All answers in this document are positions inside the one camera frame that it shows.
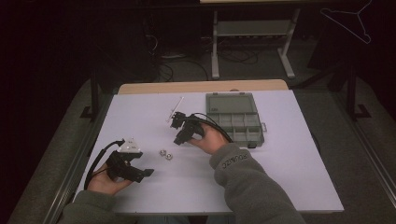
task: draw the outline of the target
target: gray sleeve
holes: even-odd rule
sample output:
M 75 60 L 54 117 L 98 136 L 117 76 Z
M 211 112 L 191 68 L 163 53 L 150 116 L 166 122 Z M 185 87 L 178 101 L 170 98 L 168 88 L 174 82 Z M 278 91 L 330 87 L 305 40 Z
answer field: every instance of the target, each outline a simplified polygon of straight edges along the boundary
M 64 208 L 59 223 L 112 223 L 115 219 L 112 212 L 115 202 L 114 196 L 83 190 L 73 203 Z
M 231 143 L 210 159 L 216 182 L 236 223 L 305 223 L 286 192 L 271 179 L 250 152 Z

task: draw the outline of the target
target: white tabletop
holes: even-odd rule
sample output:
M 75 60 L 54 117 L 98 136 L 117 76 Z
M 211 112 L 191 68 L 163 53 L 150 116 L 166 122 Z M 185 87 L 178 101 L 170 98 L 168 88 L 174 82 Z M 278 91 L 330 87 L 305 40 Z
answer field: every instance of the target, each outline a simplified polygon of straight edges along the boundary
M 323 165 L 292 91 L 250 91 L 261 122 L 267 127 L 262 147 L 252 156 L 290 196 L 302 212 L 343 211 L 332 181 Z M 210 214 L 230 212 L 223 188 L 216 184 L 210 156 L 188 143 L 173 143 L 179 130 L 167 123 L 180 97 L 177 111 L 205 113 L 202 92 L 115 95 L 94 146 L 86 172 L 99 151 L 115 140 L 132 137 L 144 153 L 133 160 L 138 169 L 154 169 L 141 183 L 133 183 L 118 195 L 117 213 Z M 117 147 L 111 147 L 100 164 Z M 168 161 L 160 155 L 173 154 Z M 85 175 L 78 191 L 82 190 Z

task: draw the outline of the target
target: gray carpet floor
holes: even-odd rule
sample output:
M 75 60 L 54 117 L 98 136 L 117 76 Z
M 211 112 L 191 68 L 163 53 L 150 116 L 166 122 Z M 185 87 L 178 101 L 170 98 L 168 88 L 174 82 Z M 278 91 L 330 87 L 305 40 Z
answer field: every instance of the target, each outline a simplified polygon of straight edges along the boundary
M 276 53 L 279 41 L 281 40 L 265 42 L 257 48 L 244 50 L 241 50 L 241 46 L 228 49 L 229 43 L 223 42 L 223 50 L 220 52 L 223 57 L 219 58 L 220 80 L 281 78 L 288 85 L 295 85 L 318 72 L 306 67 L 316 41 L 295 40 L 290 46 L 288 55 L 296 78 L 288 79 Z M 246 60 L 237 63 L 230 59 Z M 171 81 L 204 81 L 207 77 L 211 79 L 209 52 L 199 58 L 168 61 L 166 65 L 162 66 L 162 75 L 157 80 L 159 82 L 168 79 Z M 371 88 L 360 79 L 357 86 L 357 104 L 365 105 L 372 117 L 359 119 L 356 123 L 352 122 L 343 108 L 345 91 L 338 93 L 327 91 L 328 80 L 329 77 L 325 77 L 306 89 L 294 92 L 308 127 L 318 140 L 321 158 L 345 211 L 333 214 L 304 214 L 304 219 L 307 223 L 318 224 L 396 223 L 395 205 L 384 190 L 365 146 L 355 130 L 356 125 L 362 129 L 387 168 L 389 176 L 396 177 L 394 166 L 396 123 L 375 99 Z M 43 223 L 46 218 L 50 203 L 59 193 L 63 176 L 70 168 L 70 161 L 81 145 L 84 135 L 92 126 L 88 119 L 79 117 L 84 107 L 90 105 L 89 89 L 89 83 L 82 86 L 70 105 L 31 183 L 22 195 L 10 223 Z M 41 178 L 46 172 L 49 172 L 47 175 L 52 176 L 52 181 L 43 189 L 40 183 L 43 182 Z

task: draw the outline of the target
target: small silver object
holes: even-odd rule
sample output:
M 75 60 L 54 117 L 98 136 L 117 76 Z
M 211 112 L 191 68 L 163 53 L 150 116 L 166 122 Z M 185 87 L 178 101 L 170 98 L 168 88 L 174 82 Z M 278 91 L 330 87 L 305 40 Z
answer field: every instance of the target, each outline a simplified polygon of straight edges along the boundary
M 165 149 L 162 149 L 162 150 L 160 151 L 160 155 L 161 155 L 161 156 L 165 156 L 165 155 L 166 155 L 166 150 L 165 150 Z
M 166 154 L 166 159 L 167 160 L 170 161 L 170 160 L 172 160 L 172 158 L 173 158 L 172 154 Z

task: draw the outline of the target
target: dark background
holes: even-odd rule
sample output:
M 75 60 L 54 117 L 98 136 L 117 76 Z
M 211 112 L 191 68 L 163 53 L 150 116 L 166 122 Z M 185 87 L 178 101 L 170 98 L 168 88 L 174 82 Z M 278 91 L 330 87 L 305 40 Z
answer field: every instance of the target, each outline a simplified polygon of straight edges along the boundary
M 1 117 L 1 223 L 7 222 L 67 107 L 92 72 L 105 91 L 123 82 L 151 81 L 157 71 L 147 54 L 145 32 L 154 32 L 169 48 L 199 54 L 194 43 L 211 30 L 211 22 L 196 11 L 189 15 L 159 11 L 147 27 L 140 22 L 147 15 L 108 12 L 98 17 L 96 12 L 76 11 L 73 6 L 48 0 L 7 0 L 0 5 L 0 78 L 5 109 Z M 359 77 L 372 86 L 379 102 L 396 119 L 392 11 L 391 3 L 374 1 L 361 14 L 372 38 L 369 45 L 350 38 L 340 27 L 323 26 L 325 20 L 309 10 L 302 11 L 295 38 L 313 35 L 319 43 L 320 39 L 336 43 L 325 44 L 327 51 L 316 55 L 322 60 L 312 66 L 323 69 L 339 60 L 345 49 L 353 49 Z M 185 34 L 175 39 L 172 34 L 180 27 Z M 139 63 L 123 60 L 131 57 Z

